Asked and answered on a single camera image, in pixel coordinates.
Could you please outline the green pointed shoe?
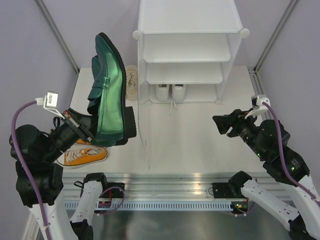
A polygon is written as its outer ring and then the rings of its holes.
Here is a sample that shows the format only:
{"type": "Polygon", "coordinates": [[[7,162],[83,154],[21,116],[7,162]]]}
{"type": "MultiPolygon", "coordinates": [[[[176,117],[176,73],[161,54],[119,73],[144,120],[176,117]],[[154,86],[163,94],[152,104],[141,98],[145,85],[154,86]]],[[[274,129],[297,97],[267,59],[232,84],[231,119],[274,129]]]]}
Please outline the green pointed shoe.
{"type": "Polygon", "coordinates": [[[101,87],[91,88],[87,112],[97,116],[95,138],[99,147],[125,145],[137,136],[135,114],[126,106],[126,70],[122,57],[103,32],[95,36],[95,50],[100,62],[101,87]]]}
{"type": "Polygon", "coordinates": [[[99,57],[97,55],[95,55],[92,59],[91,59],[91,71],[92,71],[92,75],[93,75],[93,88],[100,88],[102,85],[102,78],[100,76],[100,71],[101,71],[101,65],[100,65],[100,60],[99,57]]]}

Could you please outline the white sneaker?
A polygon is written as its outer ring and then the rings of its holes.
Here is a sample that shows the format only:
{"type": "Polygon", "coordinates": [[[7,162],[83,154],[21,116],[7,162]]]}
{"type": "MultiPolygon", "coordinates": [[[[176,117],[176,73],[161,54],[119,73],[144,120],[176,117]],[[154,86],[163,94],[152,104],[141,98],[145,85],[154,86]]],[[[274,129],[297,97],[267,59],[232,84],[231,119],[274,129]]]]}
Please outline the white sneaker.
{"type": "Polygon", "coordinates": [[[159,102],[165,102],[169,98],[169,84],[157,84],[155,86],[155,97],[159,102]]]}
{"type": "Polygon", "coordinates": [[[177,103],[182,103],[185,100],[186,90],[187,90],[186,84],[172,85],[169,115],[171,115],[173,108],[175,108],[176,110],[178,109],[177,103]]]}

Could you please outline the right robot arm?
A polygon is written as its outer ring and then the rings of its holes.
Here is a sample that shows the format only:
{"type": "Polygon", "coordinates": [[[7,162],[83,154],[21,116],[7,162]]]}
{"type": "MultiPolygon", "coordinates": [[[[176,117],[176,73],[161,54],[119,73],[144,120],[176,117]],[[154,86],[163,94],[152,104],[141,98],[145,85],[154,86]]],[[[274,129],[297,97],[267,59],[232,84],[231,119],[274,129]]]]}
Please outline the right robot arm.
{"type": "Polygon", "coordinates": [[[255,124],[252,109],[235,109],[227,115],[215,115],[213,121],[221,135],[239,137],[262,162],[263,168],[290,196],[294,206],[279,200],[246,172],[239,171],[228,180],[233,198],[246,198],[258,204],[288,231],[292,240],[320,238],[320,195],[313,184],[304,159],[287,146],[290,134],[274,117],[255,124]]]}

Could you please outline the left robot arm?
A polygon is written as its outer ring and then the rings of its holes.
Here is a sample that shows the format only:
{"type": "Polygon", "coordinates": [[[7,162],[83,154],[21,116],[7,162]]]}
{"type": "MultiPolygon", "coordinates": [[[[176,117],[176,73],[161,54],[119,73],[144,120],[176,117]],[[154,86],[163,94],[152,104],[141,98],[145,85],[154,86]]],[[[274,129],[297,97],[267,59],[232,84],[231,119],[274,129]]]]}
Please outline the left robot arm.
{"type": "Polygon", "coordinates": [[[80,201],[68,217],[63,194],[63,168],[56,160],[77,140],[94,140],[98,117],[64,112],[63,124],[50,133],[26,124],[11,124],[10,154],[16,160],[16,190],[37,219],[46,240],[91,240],[93,215],[99,198],[125,198],[123,183],[108,182],[104,173],[90,173],[79,184],[80,201]]]}

